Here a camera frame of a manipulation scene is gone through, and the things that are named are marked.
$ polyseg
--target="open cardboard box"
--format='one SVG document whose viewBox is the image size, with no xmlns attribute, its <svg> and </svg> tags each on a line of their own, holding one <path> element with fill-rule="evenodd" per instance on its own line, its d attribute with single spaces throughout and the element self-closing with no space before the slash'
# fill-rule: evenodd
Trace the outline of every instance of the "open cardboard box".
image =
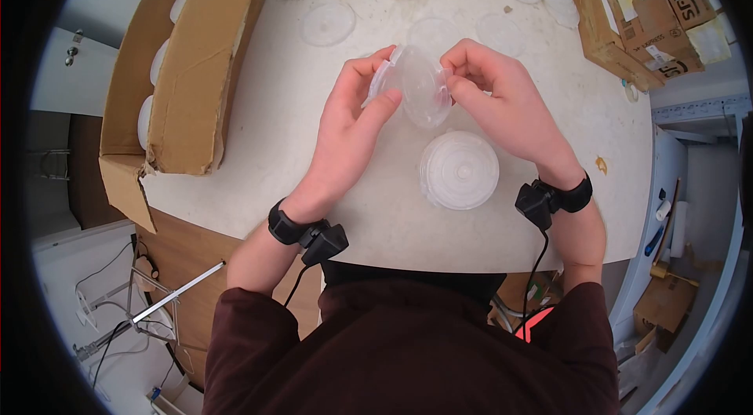
<svg viewBox="0 0 753 415">
<path fill-rule="evenodd" d="M 129 219 L 156 232 L 139 179 L 146 173 L 209 175 L 227 139 L 235 84 L 264 0 L 187 0 L 175 25 L 175 0 L 141 0 L 120 45 L 99 143 L 107 197 Z M 153 87 L 149 71 L 170 38 Z M 154 93 L 146 152 L 138 112 Z"/>
</svg>

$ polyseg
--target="person's right hand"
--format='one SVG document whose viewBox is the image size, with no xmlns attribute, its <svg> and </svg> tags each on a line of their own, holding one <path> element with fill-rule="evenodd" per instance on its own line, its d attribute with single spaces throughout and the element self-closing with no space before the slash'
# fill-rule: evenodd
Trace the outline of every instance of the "person's right hand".
<svg viewBox="0 0 753 415">
<path fill-rule="evenodd" d="M 453 99 L 505 151 L 535 163 L 542 181 L 568 191 L 585 178 L 522 63 L 470 39 L 440 63 L 454 73 L 447 80 Z"/>
</svg>

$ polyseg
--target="cardboard flap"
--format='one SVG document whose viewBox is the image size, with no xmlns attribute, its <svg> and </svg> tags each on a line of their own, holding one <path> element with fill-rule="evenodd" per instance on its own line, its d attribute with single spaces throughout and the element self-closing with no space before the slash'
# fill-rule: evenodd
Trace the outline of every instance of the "cardboard flap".
<svg viewBox="0 0 753 415">
<path fill-rule="evenodd" d="M 155 233 L 144 188 L 138 180 L 143 162 L 144 157 L 138 155 L 105 155 L 99 157 L 99 171 L 110 204 L 130 220 Z"/>
<path fill-rule="evenodd" d="M 155 88 L 147 161 L 165 173 L 206 174 L 231 62 L 251 0 L 187 0 Z"/>
</svg>

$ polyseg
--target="black cable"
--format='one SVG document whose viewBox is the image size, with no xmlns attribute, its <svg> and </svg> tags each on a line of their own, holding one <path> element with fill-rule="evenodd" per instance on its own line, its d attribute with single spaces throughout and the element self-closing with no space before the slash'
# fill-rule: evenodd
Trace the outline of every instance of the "black cable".
<svg viewBox="0 0 753 415">
<path fill-rule="evenodd" d="M 293 294 L 295 293 L 295 290 L 298 288 L 298 285 L 300 284 L 300 278 L 304 275 L 304 271 L 311 268 L 311 265 L 307 264 L 304 269 L 298 273 L 298 279 L 295 280 L 295 284 L 293 285 L 293 288 L 290 291 L 290 294 L 287 295 L 287 299 L 285 301 L 285 307 L 290 303 L 290 299 L 293 297 Z"/>
<path fill-rule="evenodd" d="M 121 323 L 119 323 L 118 325 L 116 325 L 115 328 L 112 329 L 112 333 L 110 334 L 110 337 L 107 339 L 107 346 L 105 346 L 105 351 L 102 353 L 102 358 L 99 359 L 99 364 L 96 367 L 96 373 L 94 373 L 94 382 L 92 382 L 92 389 L 94 389 L 94 386 L 96 386 L 96 379 L 99 376 L 99 368 L 102 367 L 102 362 L 105 361 L 105 356 L 107 356 L 107 350 L 110 349 L 110 344 L 112 343 L 112 339 L 115 337 L 115 333 L 118 331 L 118 328 L 120 328 L 120 326 L 122 326 L 124 323 L 128 323 L 128 321 L 127 320 L 123 320 Z"/>
<path fill-rule="evenodd" d="M 526 322 L 528 322 L 528 319 L 532 317 L 532 316 L 529 316 L 528 313 L 526 312 L 526 303 L 528 303 L 528 288 L 531 286 L 531 281 L 533 280 L 533 274 L 536 273 L 536 268 L 538 268 L 538 264 L 541 263 L 541 258 L 544 257 L 544 253 L 547 252 L 547 247 L 549 246 L 549 236 L 547 235 L 547 232 L 541 231 L 541 234 L 544 235 L 544 248 L 541 250 L 541 254 L 538 256 L 536 263 L 533 265 L 533 269 L 531 269 L 531 274 L 528 276 L 528 282 L 526 283 L 526 289 L 522 293 L 522 315 L 523 315 L 522 317 L 522 340 L 523 341 L 527 341 L 526 340 Z"/>
<path fill-rule="evenodd" d="M 128 247 L 128 245 L 132 245 L 132 244 L 133 244 L 133 242 L 131 242 L 129 240 L 128 243 L 122 249 L 120 249 L 120 251 L 118 251 L 118 254 L 115 256 L 115 258 L 111 259 L 110 262 L 108 264 L 106 264 L 105 266 L 103 266 L 99 271 L 95 271 L 94 273 L 91 273 L 89 276 L 87 276 L 87 277 L 81 279 L 79 282 L 77 282 L 76 286 L 73 287 L 74 290 L 77 291 L 78 290 L 78 285 L 80 285 L 82 282 L 86 281 L 87 279 L 89 279 L 90 277 L 94 276 L 95 274 L 99 274 L 102 271 L 104 271 L 105 268 L 107 268 L 108 266 L 110 266 L 113 261 L 115 261 L 115 260 L 118 259 L 118 257 L 120 256 L 120 254 L 123 253 L 123 251 Z"/>
</svg>

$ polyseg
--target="metal rod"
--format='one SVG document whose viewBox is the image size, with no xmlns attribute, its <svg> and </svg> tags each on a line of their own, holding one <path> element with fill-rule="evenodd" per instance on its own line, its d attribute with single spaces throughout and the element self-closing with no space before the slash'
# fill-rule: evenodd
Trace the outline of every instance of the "metal rod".
<svg viewBox="0 0 753 415">
<path fill-rule="evenodd" d="M 215 266 L 211 267 L 210 269 L 206 270 L 204 273 L 202 273 L 198 277 L 193 278 L 191 281 L 189 281 L 186 284 L 184 284 L 183 286 L 181 286 L 177 291 L 171 292 L 167 296 L 163 297 L 162 300 L 160 300 L 156 304 L 148 307 L 146 310 L 144 310 L 143 312 L 141 312 L 138 316 L 134 317 L 133 318 L 133 323 L 139 323 L 139 322 L 141 322 L 143 319 L 145 319 L 150 314 L 152 314 L 155 310 L 159 309 L 160 307 L 163 307 L 165 304 L 167 304 L 171 300 L 175 299 L 176 297 L 180 296 L 180 294 L 182 294 L 183 292 L 187 291 L 188 289 L 193 288 L 198 282 L 201 282 L 204 278 L 207 278 L 207 276 L 209 276 L 210 274 L 214 273 L 215 271 L 217 271 L 218 269 L 222 268 L 223 266 L 225 266 L 225 262 L 221 261 L 220 263 L 218 263 Z"/>
</svg>

